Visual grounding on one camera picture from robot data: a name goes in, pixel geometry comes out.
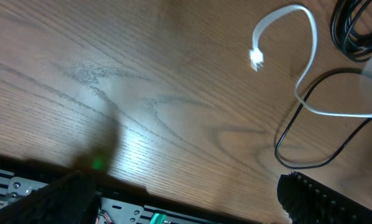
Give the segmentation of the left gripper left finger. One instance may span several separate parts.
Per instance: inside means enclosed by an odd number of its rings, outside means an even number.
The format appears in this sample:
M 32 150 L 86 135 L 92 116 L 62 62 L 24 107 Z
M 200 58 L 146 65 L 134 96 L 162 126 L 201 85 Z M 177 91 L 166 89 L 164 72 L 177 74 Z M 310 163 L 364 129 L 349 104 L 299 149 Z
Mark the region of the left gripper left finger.
M 0 224 L 76 223 L 95 195 L 95 180 L 76 171 L 1 208 Z

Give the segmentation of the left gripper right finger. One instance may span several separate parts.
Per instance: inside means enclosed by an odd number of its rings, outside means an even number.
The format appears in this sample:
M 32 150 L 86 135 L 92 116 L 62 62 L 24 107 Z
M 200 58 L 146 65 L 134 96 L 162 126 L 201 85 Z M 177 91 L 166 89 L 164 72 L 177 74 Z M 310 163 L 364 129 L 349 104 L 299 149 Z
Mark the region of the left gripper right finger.
M 277 198 L 292 223 L 372 224 L 372 210 L 300 172 L 280 176 Z

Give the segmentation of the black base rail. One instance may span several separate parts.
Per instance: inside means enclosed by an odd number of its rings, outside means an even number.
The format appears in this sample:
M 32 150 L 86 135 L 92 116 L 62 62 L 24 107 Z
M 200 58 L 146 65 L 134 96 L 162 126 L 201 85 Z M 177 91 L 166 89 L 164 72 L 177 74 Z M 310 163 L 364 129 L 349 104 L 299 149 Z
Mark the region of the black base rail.
M 0 156 L 0 209 L 79 170 L 38 161 L 17 161 Z M 246 223 L 242 218 L 216 213 L 152 196 L 97 170 L 79 171 L 95 180 L 96 195 L 76 223 Z

